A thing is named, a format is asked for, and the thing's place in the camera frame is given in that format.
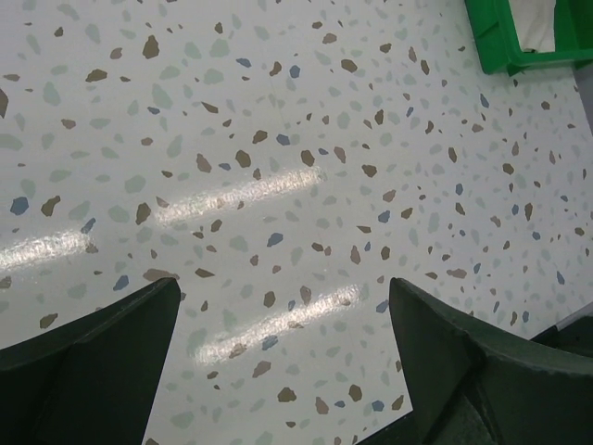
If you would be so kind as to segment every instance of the terrazzo floor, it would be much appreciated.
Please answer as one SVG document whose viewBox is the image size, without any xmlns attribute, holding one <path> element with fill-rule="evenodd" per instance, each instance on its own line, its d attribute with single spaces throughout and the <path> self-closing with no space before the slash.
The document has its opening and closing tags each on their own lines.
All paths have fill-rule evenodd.
<svg viewBox="0 0 593 445">
<path fill-rule="evenodd" d="M 461 0 L 0 16 L 0 348 L 178 278 L 148 445 L 407 413 L 392 276 L 524 337 L 593 299 L 572 72 L 485 76 Z"/>
</svg>

